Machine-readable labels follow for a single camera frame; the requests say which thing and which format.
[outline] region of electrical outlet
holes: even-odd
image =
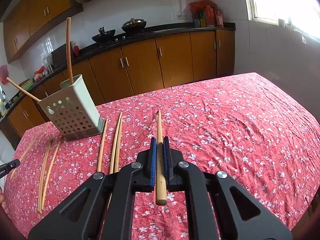
[[[177,20],[186,20],[187,19],[187,16],[185,14],[177,14]]]

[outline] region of faucet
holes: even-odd
[[[7,95],[5,94],[5,92],[3,90],[2,90],[2,95],[4,96],[5,100],[8,102],[9,106],[11,106],[10,100],[8,100]]]

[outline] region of black countertop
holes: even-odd
[[[209,27],[209,28],[196,28],[196,27],[193,27],[193,23],[175,23],[175,24],[157,25],[157,26],[145,28],[143,33],[135,34],[133,36],[126,37],[125,39],[123,39],[122,37],[126,36],[126,33],[121,33],[119,35],[114,36],[114,38],[117,38],[118,41],[112,41],[106,44],[94,43],[81,49],[80,55],[72,59],[72,64],[74,65],[80,61],[83,61],[89,57],[93,57],[94,55],[100,54],[110,49],[114,49],[120,46],[137,42],[137,41],[143,41],[143,40],[161,37],[169,34],[186,33],[186,32],[205,32],[205,31],[214,31],[214,30],[229,30],[229,31],[236,30],[235,23],[223,23],[223,24],[225,27]],[[53,70],[53,73],[50,73],[49,75],[44,76],[40,81],[33,83],[30,89],[28,90],[28,92],[32,92],[32,90],[37,88],[43,82],[52,78],[56,74],[62,72],[66,68],[67,68],[67,63],[55,68]],[[8,109],[7,114],[0,119],[0,122],[4,118],[9,116],[12,110],[20,103],[20,101],[24,97],[25,97],[25,94],[20,96],[18,100],[14,104],[12,104],[12,106]]]

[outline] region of black device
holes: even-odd
[[[17,168],[18,166],[20,166],[20,161],[18,159],[0,165],[0,179],[9,174],[12,169]]]
[[[202,172],[170,148],[168,137],[163,150],[167,189],[185,192],[189,239],[218,240],[218,231],[224,240],[292,239],[290,230],[226,172]],[[33,227],[28,239],[131,239],[135,192],[154,190],[155,169],[152,138],[150,149],[138,153],[137,160],[119,172],[93,174]]]

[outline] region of person's hand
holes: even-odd
[[[3,195],[3,193],[2,193],[1,187],[0,187],[0,204],[1,204],[4,212],[5,212],[6,214],[8,214],[9,209],[8,209],[8,207],[7,207],[7,203],[4,201],[4,195]]]

